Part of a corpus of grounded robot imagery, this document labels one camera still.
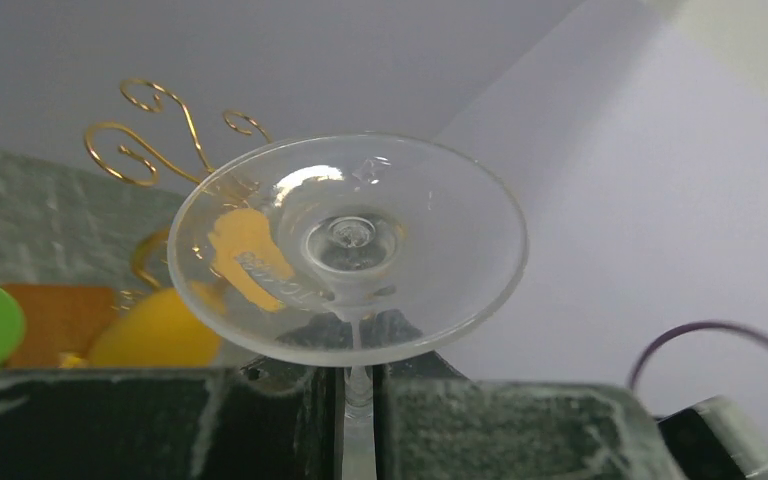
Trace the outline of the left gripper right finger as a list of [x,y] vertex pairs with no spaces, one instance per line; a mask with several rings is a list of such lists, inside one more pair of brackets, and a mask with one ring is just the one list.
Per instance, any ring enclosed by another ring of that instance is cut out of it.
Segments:
[[469,380],[437,354],[372,373],[381,479],[684,476],[623,387]]

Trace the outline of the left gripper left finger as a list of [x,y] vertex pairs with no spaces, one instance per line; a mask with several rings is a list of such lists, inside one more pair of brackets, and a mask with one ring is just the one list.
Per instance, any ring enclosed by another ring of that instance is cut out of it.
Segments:
[[328,369],[0,373],[0,479],[335,475],[335,375]]

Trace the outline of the orange plastic goblet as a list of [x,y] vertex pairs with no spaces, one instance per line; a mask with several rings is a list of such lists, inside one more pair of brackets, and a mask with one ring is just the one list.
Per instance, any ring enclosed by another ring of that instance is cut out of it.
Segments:
[[[142,240],[131,257],[131,270],[152,288],[152,293],[137,301],[120,319],[108,327],[84,357],[92,367],[202,367],[219,353],[221,339],[201,323],[184,305],[176,290],[163,288],[145,269],[154,251],[165,247],[167,227]],[[262,288],[249,273],[234,262],[237,255],[250,253],[263,260],[280,280],[295,275],[271,237],[268,218],[252,208],[228,211],[220,216],[209,235],[217,259],[218,279],[212,284],[193,282],[201,298],[225,312],[222,295],[234,289],[259,309],[277,312],[285,304]]]

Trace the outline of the clear wine glass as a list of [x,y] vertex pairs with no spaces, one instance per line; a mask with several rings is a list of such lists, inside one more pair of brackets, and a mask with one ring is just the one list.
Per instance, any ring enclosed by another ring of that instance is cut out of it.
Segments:
[[373,370],[469,333],[511,296],[524,214],[500,178],[428,141],[283,140],[208,175],[169,230],[188,309],[260,355],[341,371],[340,479],[376,477]]

